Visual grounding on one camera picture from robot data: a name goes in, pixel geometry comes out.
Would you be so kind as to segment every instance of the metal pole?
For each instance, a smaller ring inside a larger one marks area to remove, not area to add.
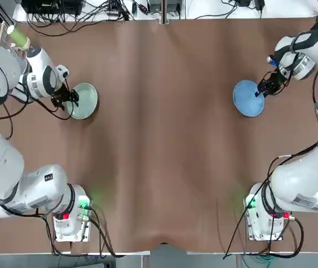
[[[161,0],[161,24],[167,24],[167,0]]]

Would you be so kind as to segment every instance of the label sticker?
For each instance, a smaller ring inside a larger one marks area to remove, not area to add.
[[[57,228],[66,228],[66,227],[70,226],[70,222],[69,221],[55,221],[55,226]]]
[[[24,203],[20,203],[20,204],[15,205],[14,207],[9,208],[9,210],[13,211],[13,212],[17,212],[17,213],[23,213],[24,211],[27,210],[27,207]]]
[[[49,199],[46,195],[44,197],[41,197],[41,198],[34,200],[33,202],[30,202],[29,206],[32,208],[39,208],[39,207],[43,207],[47,204],[50,204],[51,202],[52,202],[52,200]]]
[[[317,200],[314,197],[305,197],[302,194],[297,194],[291,204],[298,205],[304,208],[312,208],[316,204],[316,201]]]

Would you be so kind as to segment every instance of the brown tabletop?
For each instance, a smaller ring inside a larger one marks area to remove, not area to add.
[[[115,251],[166,242],[224,252],[243,198],[264,180],[271,160],[318,138],[311,78],[293,80],[267,98],[256,118],[236,111],[232,90],[243,79],[260,81],[272,70],[266,56],[277,41],[313,22],[146,21],[100,23],[62,37],[30,32],[55,65],[69,68],[70,86],[88,82],[97,88],[100,107],[90,119],[64,122],[32,104],[14,118],[11,142],[26,171],[57,163],[69,182],[84,187],[103,211]],[[61,27],[45,30],[54,34]],[[12,111],[20,107],[7,103]],[[8,131],[9,122],[0,122],[0,133]],[[318,252],[318,214],[296,216],[305,228],[303,251]],[[245,237],[243,224],[240,234]],[[293,251],[290,237],[287,232],[272,249]],[[94,230],[90,240],[74,251],[98,252]],[[236,235],[231,251],[243,252],[242,244]],[[247,242],[247,251],[265,245]],[[43,222],[0,219],[0,253],[24,252],[50,252]]]

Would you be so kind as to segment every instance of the blue plate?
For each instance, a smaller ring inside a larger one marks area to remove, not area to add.
[[[254,95],[257,92],[257,84],[250,80],[242,80],[233,89],[233,103],[237,110],[244,116],[254,117],[264,109],[263,94]]]

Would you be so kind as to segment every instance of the electronic equipment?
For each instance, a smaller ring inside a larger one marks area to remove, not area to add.
[[[181,0],[167,0],[167,12],[176,12],[177,11],[177,6],[179,5],[181,7]],[[148,10],[149,12],[162,12],[161,10],[161,0],[148,0]]]
[[[82,0],[22,0],[21,6],[29,14],[72,14],[82,11]]]

